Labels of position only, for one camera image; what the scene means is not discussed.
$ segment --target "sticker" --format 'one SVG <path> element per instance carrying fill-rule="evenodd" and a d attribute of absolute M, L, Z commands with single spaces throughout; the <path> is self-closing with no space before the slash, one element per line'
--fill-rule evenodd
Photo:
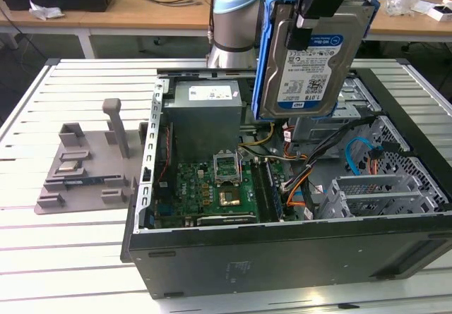
<path fill-rule="evenodd" d="M 307 207 L 304 208 L 304 218 L 306 220 L 312 220 L 312 212 L 310 210 L 308 210 Z"/>
<path fill-rule="evenodd" d="M 66 185 L 83 185 L 83 181 L 81 180 L 76 180 L 76 181 L 65 181 L 64 182 Z"/>
<path fill-rule="evenodd" d="M 232 100 L 231 86 L 191 86 L 189 100 Z"/>
<path fill-rule="evenodd" d="M 286 143 L 291 142 L 292 134 L 290 131 L 284 131 L 284 141 Z"/>
<path fill-rule="evenodd" d="M 229 262 L 226 265 L 226 280 L 230 284 L 243 281 L 250 269 L 251 261 Z"/>
<path fill-rule="evenodd" d="M 316 106 L 325 94 L 331 77 L 329 60 L 343 43 L 342 35 L 313 35 L 304 51 L 287 51 L 282 72 L 278 105 L 286 109 Z"/>

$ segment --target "orange wire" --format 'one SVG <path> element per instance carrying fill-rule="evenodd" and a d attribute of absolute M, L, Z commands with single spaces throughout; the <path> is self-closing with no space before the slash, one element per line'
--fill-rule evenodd
<path fill-rule="evenodd" d="M 295 158 L 297 157 L 296 155 L 290 155 L 290 154 L 287 152 L 287 149 L 289 148 L 289 145 L 290 145 L 290 143 L 285 143 L 285 146 L 284 146 L 284 156 L 285 156 L 286 158 L 288 158 L 288 159 L 295 159 Z M 301 154 L 300 157 L 301 157 L 302 159 L 307 159 L 307 156 L 306 156 L 305 154 Z"/>
<path fill-rule="evenodd" d="M 287 199 L 287 206 L 293 206 L 293 205 L 300 205 L 300 206 L 305 206 L 305 203 L 293 203 L 292 202 L 292 198 L 295 194 L 295 191 L 298 189 L 298 187 L 303 183 L 304 180 L 307 179 L 307 177 L 310 175 L 310 173 L 312 172 L 312 169 L 310 171 L 307 172 L 307 174 L 305 176 L 303 176 L 300 181 L 298 181 L 297 185 L 295 185 L 295 187 L 292 189 L 292 191 L 289 194 L 289 198 Z"/>
<path fill-rule="evenodd" d="M 370 157 L 367 158 L 367 171 L 369 172 L 370 175 L 373 175 Z"/>

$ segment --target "wooden desk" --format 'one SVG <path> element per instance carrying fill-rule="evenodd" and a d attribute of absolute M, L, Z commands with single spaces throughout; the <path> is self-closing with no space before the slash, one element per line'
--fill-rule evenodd
<path fill-rule="evenodd" d="M 193 2 L 196 5 L 170 7 L 146 0 L 113 0 L 106 12 L 86 13 L 80 24 L 88 28 L 203 30 L 206 35 L 210 0 Z"/>
<path fill-rule="evenodd" d="M 414 16 L 389 16 L 384 1 L 371 25 L 368 40 L 452 42 L 452 23 L 440 23 L 421 13 Z M 442 0 L 424 0 L 439 4 Z"/>
<path fill-rule="evenodd" d="M 25 33 L 77 35 L 85 57 L 91 59 L 95 58 L 95 52 L 90 35 L 206 36 L 210 0 L 194 2 L 197 4 L 193 6 L 169 7 L 146 0 L 113 0 L 107 11 L 101 13 L 68 11 L 64 12 L 66 17 L 48 21 L 38 20 L 27 11 L 14 11 L 12 16 Z M 2 32 L 12 33 L 16 30 L 0 16 Z M 452 42 L 452 23 L 439 23 L 420 13 L 390 17 L 382 5 L 367 39 Z"/>

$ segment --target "cpu socket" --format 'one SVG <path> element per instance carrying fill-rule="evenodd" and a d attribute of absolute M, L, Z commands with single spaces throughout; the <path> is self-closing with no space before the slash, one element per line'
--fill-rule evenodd
<path fill-rule="evenodd" d="M 220 206 L 240 206 L 240 187 L 221 186 L 218 187 L 218 199 Z"/>

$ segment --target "floor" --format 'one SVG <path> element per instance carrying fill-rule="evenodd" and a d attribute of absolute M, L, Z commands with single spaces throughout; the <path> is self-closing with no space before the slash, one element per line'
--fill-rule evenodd
<path fill-rule="evenodd" d="M 70 35 L 29 35 L 48 58 L 82 59 L 78 40 Z M 135 37 L 95 36 L 93 44 L 100 58 L 203 58 L 209 46 L 204 37 L 163 37 L 155 44 L 144 37 L 145 52 L 140 52 Z M 19 37 L 19 48 L 10 50 L 0 44 L 0 124 L 6 120 L 23 93 L 45 63 L 29 42 Z M 359 58 L 405 58 L 436 89 L 452 97 L 452 52 L 445 44 L 416 43 L 408 51 L 406 43 L 365 42 Z"/>

